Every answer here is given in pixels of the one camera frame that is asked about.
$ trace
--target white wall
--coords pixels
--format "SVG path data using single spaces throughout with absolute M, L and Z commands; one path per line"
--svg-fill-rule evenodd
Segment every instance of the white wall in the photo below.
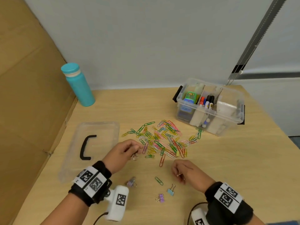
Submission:
M 300 0 L 285 2 L 249 59 L 244 73 L 300 72 L 299 10 Z
M 225 84 L 272 0 L 25 0 L 98 88 Z
M 235 80 L 233 84 L 241 84 L 287 136 L 300 136 L 300 78 Z

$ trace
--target hand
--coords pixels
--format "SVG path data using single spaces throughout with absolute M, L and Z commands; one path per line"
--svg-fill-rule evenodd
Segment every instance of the hand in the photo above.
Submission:
M 133 154 L 141 154 L 143 148 L 144 146 L 135 140 L 130 139 L 119 142 L 107 153 L 102 162 L 114 174 L 126 165 Z
M 189 183 L 202 193 L 216 181 L 189 160 L 174 160 L 172 173 L 182 184 Z

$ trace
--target turquoise bottle lid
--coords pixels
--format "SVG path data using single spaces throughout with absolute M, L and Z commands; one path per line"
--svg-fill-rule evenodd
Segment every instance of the turquoise bottle lid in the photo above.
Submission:
M 64 74 L 75 73 L 79 70 L 79 65 L 77 63 L 67 63 L 61 67 L 61 70 Z

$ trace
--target white camera device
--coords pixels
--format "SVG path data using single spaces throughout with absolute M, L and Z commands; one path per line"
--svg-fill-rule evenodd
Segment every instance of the white camera device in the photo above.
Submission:
M 124 216 L 125 208 L 128 200 L 129 189 L 126 186 L 118 185 L 114 190 L 109 189 L 105 200 L 109 201 L 107 207 L 108 214 L 105 216 L 107 220 L 121 221 Z
M 195 225 L 209 225 L 205 217 L 205 212 L 201 208 L 193 210 L 191 216 Z

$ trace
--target brown cardboard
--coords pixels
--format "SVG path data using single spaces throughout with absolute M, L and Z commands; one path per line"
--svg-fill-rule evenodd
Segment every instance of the brown cardboard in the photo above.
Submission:
M 57 146 L 75 95 L 64 59 L 23 0 L 0 0 L 0 211 L 8 224 Z

